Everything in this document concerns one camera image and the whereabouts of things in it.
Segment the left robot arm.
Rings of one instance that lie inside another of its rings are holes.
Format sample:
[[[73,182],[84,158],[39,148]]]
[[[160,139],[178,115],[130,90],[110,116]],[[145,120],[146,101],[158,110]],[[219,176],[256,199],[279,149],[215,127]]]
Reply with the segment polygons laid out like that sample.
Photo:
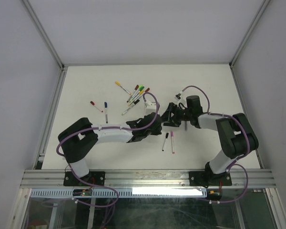
[[[119,126],[93,125],[84,117],[58,135],[57,147],[62,149],[61,155],[71,166],[73,179],[83,186],[93,181],[85,157],[95,145],[140,142],[149,135],[160,135],[161,131],[162,118],[155,112]]]

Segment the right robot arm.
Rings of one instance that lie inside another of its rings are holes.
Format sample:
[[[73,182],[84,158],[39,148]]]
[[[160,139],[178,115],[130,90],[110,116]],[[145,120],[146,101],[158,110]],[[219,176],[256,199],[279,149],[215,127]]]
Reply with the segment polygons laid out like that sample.
[[[186,105],[169,103],[161,116],[164,126],[179,127],[182,122],[198,129],[216,131],[221,145],[216,157],[205,164],[200,172],[189,172],[191,186],[230,186],[227,181],[230,169],[259,146],[258,139],[245,114],[214,114],[203,111],[200,97],[191,95]]]

